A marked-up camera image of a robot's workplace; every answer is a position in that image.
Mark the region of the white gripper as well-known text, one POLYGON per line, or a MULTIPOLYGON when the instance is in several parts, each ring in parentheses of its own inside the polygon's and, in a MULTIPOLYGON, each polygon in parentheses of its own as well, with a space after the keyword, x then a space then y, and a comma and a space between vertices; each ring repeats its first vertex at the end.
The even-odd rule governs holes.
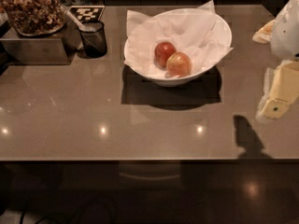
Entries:
POLYGON ((289 0, 275 20, 259 29, 252 40, 270 42, 272 53, 283 59, 276 69, 267 68, 264 74, 256 119, 269 123, 280 119, 299 98, 299 62, 294 62, 299 59, 299 0, 289 0))

